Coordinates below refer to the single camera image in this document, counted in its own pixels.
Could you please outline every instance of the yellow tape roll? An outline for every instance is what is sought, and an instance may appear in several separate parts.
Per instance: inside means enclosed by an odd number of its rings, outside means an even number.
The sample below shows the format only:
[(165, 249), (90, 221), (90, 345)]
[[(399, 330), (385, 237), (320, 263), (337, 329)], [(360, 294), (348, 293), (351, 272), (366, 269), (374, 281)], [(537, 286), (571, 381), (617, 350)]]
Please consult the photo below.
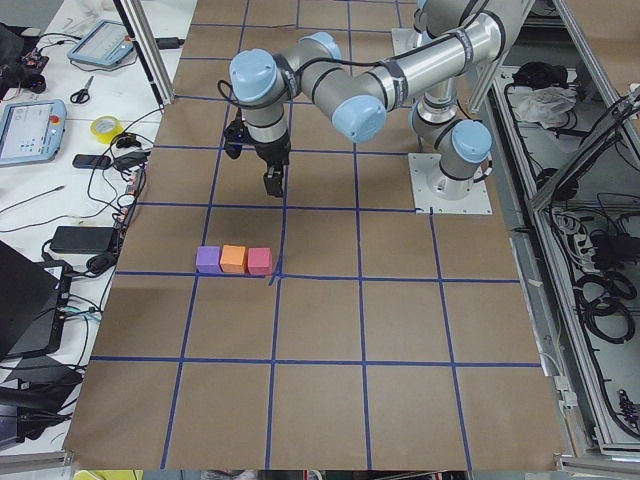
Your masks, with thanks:
[(96, 118), (91, 123), (91, 133), (93, 133), (100, 143), (109, 145), (116, 135), (124, 132), (122, 124), (116, 117), (104, 116)]

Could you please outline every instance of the laptop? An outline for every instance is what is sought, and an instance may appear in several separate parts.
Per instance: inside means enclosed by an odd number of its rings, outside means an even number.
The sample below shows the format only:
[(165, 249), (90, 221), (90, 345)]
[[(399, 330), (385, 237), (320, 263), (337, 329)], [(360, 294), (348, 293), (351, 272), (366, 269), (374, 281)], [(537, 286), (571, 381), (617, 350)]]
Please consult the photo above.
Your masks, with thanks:
[(36, 357), (60, 347), (71, 267), (35, 263), (0, 241), (0, 360)]

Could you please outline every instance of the brown paper surface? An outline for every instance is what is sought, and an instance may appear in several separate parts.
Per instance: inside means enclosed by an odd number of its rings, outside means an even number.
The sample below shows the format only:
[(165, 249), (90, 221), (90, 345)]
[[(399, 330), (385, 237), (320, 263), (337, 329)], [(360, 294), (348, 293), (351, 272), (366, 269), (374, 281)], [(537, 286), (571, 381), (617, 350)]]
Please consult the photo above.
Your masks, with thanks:
[[(79, 467), (553, 469), (556, 406), (491, 185), (493, 216), (415, 214), (408, 108), (354, 149), (306, 98), (287, 106), (286, 208), (254, 152), (219, 154), (212, 85), (239, 50), (334, 28), (344, 58), (377, 60), (413, 9), (199, 3), (175, 82), (198, 98), (167, 107), (151, 155), (65, 444)], [(270, 247), (282, 275), (196, 275), (203, 239)]]

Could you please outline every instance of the phone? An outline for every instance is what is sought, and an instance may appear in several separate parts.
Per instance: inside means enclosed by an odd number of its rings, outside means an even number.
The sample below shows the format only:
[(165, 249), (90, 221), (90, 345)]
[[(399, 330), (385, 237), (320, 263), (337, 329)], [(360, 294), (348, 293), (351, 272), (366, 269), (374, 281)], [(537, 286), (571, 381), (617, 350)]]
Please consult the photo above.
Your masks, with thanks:
[(111, 158), (107, 155), (85, 155), (79, 153), (73, 159), (73, 166), (76, 168), (106, 170), (111, 166)]

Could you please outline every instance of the metal mounting plate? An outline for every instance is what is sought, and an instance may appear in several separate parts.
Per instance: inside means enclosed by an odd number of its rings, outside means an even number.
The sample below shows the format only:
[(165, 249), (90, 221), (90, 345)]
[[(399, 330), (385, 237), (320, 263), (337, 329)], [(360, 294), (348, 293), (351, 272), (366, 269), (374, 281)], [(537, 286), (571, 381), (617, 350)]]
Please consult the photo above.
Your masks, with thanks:
[(413, 30), (409, 28), (392, 28), (393, 54), (400, 55), (409, 50), (409, 37)]
[(454, 213), (460, 215), (491, 215), (491, 202), (484, 182), (474, 183), (469, 195), (462, 200), (445, 200), (435, 195), (427, 186), (427, 174), (438, 168), (440, 155), (410, 153), (409, 168), (413, 202), (417, 213)]

